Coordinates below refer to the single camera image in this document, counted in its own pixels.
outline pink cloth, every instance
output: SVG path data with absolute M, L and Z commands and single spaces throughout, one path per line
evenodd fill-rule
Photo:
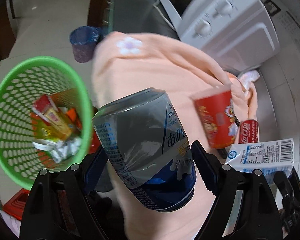
M 180 41 L 156 34 L 111 33 L 95 52 L 92 85 L 98 107 L 137 91 L 165 90 L 175 107 L 189 143 L 199 140 L 210 149 L 190 96 L 222 84 L 231 84 L 234 112 L 239 121 L 256 119 L 254 86 L 245 97 L 239 80 L 221 69 L 204 52 Z M 145 208 L 108 165 L 125 217 L 130 240 L 191 240 L 205 221 L 215 199 L 197 172 L 194 196 L 183 208 L 160 213 Z

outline basket rim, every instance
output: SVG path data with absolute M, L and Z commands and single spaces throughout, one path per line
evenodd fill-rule
M 32 57 L 29 59 L 26 59 L 20 63 L 18 63 L 15 67 L 13 67 L 9 73 L 5 76 L 5 78 L 1 81 L 0 83 L 0 91 L 2 89 L 5 89 L 5 87 L 7 86 L 7 82 L 14 78 L 15 75 L 19 72 L 19 70 L 21 68 L 24 68 L 27 65 L 32 65 L 34 63 L 37 63 L 38 65 L 47 65 L 49 63 L 52 63 L 54 65 L 58 65 L 58 68 L 60 68 L 60 71 L 64 71 L 67 72 L 69 74 L 69 76 L 71 76 L 73 78 L 73 82 L 75 83 L 77 89 L 78 89 L 78 97 L 80 97 L 80 101 L 81 104 L 83 104 L 86 107 L 83 107 L 83 111 L 82 111 L 82 117 L 81 117 L 81 123 L 82 123 L 82 127 L 84 127 L 84 129 L 82 129 L 82 134 L 81 134 L 81 138 L 82 138 L 82 144 L 80 147 L 80 151 L 77 152 L 76 155 L 74 155 L 72 158 L 73 162 L 69 164 L 69 166 L 71 166 L 74 163 L 80 163 L 83 158 L 85 157 L 85 155 L 87 154 L 87 150 L 90 147 L 90 137 L 91 137 L 91 133 L 92 133 L 92 107 L 88 107 L 91 106 L 91 101 L 86 89 L 86 86 L 84 84 L 84 82 L 82 81 L 81 77 L 78 75 L 78 73 L 70 66 L 68 65 L 66 62 L 55 58 L 55 57 L 50 57 L 50 56 L 37 56 L 37 57 Z M 3 156 L 0 154 L 0 166 L 1 168 L 4 170 L 4 172 L 9 176 L 9 178 L 11 178 L 15 183 L 17 183 L 18 185 L 20 185 L 21 187 L 30 190 L 33 182 L 29 182 L 23 179 L 19 179 L 17 178 L 13 172 L 10 171 L 10 169 L 5 165 L 5 163 L 2 161 Z

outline chair leg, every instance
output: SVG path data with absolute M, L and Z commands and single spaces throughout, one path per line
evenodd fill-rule
M 9 4 L 10 4 L 10 10 L 11 10 L 12 19 L 15 19 L 16 16 L 15 16 L 15 14 L 14 14 L 13 1 L 12 1 L 12 0 L 9 0 Z

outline red plastic stool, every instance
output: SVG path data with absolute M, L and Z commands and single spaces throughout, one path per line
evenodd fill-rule
M 21 221 L 29 193 L 30 191 L 24 188 L 19 190 L 17 194 L 3 205 L 3 211 Z

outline microwave knob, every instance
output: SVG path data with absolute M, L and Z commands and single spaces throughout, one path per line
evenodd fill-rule
M 232 13 L 233 7 L 229 1 L 222 0 L 216 6 L 216 11 L 220 15 L 228 15 L 228 14 Z
M 211 30 L 211 25 L 209 22 L 202 20 L 197 23 L 197 25 L 194 27 L 194 31 L 199 36 L 205 36 L 207 35 Z

